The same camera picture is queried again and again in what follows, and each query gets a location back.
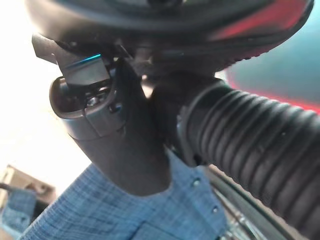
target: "black plastic housing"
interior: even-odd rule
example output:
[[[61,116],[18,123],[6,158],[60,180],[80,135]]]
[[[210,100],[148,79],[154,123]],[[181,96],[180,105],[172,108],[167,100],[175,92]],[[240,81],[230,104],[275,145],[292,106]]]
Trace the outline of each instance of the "black plastic housing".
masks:
[[[51,106],[83,152],[118,187],[137,196],[163,192],[171,182],[169,163],[140,78],[121,59],[110,77],[105,100],[75,111],[68,111],[58,78],[50,89]]]

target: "black rubber grip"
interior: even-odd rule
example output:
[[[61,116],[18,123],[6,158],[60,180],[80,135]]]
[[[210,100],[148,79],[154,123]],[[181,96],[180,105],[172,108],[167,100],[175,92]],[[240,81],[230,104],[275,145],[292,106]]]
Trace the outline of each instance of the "black rubber grip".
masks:
[[[307,238],[319,240],[320,117],[226,85],[207,96],[221,93],[194,108],[201,111],[189,118],[192,148]]]

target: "ribbed grip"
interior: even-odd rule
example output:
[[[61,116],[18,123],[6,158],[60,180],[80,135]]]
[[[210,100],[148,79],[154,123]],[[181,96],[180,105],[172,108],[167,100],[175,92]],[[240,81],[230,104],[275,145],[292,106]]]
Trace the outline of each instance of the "ribbed grip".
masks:
[[[319,240],[320,117],[229,89],[209,108],[208,101],[196,106],[208,111],[196,120],[197,136],[188,131],[191,145],[288,224]],[[221,87],[209,94],[219,93]]]

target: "person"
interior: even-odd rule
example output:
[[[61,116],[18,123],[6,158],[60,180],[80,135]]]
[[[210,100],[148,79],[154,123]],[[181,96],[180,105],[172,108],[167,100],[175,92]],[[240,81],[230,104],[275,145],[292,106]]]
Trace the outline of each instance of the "person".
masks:
[[[219,239],[227,219],[203,169],[167,155],[172,181],[164,192],[130,195],[92,164],[19,240]]]

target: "screw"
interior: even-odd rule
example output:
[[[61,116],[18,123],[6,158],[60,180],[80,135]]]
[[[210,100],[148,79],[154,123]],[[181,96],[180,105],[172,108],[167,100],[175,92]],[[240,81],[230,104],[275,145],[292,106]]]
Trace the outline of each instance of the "screw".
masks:
[[[93,97],[91,97],[91,98],[88,100],[88,102],[87,102],[86,105],[87,105],[88,107],[92,107],[92,106],[94,106],[94,105],[97,105],[98,103],[99,103],[99,98],[93,96]]]

